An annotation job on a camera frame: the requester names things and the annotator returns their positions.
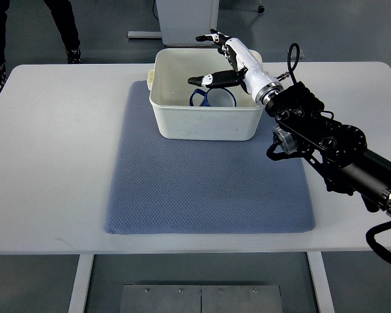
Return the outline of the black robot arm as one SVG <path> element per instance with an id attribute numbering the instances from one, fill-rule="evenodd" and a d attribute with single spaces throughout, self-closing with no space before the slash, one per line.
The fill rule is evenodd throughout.
<path id="1" fill-rule="evenodd" d="M 277 123 L 267 156 L 273 161 L 303 158 L 323 178 L 329 192 L 350 196 L 357 192 L 369 212 L 384 211 L 391 217 L 391 161 L 370 151 L 359 128 L 336 121 L 334 114 L 297 81 L 294 70 L 299 58 L 299 45 L 293 43 L 287 56 L 292 86 L 273 91 L 262 100 L 266 113 Z M 388 230 L 391 220 L 370 228 L 366 242 L 391 264 L 391 251 L 375 238 Z"/>

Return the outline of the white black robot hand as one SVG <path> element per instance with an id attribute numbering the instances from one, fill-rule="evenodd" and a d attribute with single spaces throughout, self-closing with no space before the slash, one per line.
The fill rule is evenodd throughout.
<path id="1" fill-rule="evenodd" d="M 215 29 L 195 39 L 218 45 L 218 52 L 226 58 L 232 69 L 191 77 L 188 79 L 189 84 L 208 89 L 240 86 L 260 106 L 267 105 L 271 98 L 283 91 L 280 81 L 263 70 L 262 63 L 239 39 Z"/>

